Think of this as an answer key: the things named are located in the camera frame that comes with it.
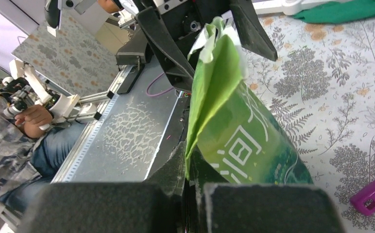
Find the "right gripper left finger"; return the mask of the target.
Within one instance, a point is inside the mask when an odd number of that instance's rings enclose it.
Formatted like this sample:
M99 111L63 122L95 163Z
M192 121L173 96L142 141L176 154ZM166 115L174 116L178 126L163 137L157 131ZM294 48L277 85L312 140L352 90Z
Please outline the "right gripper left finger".
M185 142L142 182L52 183L28 206L19 233L179 233Z

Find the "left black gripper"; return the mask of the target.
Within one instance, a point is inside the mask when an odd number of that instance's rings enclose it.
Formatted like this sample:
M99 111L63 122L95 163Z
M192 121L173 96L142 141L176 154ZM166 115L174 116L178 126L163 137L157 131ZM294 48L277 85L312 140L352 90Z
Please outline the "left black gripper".
M136 21L175 89L191 91L199 53L189 52L205 24L229 9L242 47L271 61L278 58L250 0L136 0L134 4Z

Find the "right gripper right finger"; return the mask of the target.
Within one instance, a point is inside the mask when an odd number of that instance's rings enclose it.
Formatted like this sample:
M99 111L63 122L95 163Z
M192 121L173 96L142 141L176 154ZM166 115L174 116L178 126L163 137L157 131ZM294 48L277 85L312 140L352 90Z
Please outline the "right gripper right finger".
M232 184L198 149L187 185L189 233L343 233L328 194L311 184Z

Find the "green cat litter bag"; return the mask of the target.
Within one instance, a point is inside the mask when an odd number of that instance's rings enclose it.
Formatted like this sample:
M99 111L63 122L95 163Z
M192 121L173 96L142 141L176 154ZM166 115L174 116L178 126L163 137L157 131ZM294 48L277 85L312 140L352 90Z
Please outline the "green cat litter bag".
M274 116L246 85L238 34L215 17L191 52L193 78L185 159L199 149L211 170L230 183L312 183L308 168Z

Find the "operator hand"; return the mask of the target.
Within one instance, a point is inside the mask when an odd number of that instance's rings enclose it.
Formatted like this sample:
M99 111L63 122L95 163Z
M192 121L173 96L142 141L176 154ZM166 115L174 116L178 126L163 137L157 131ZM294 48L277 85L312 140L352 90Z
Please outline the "operator hand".
M53 120L51 113L41 105L32 105L15 116L15 124L29 138L40 138L45 131L41 126L50 124Z

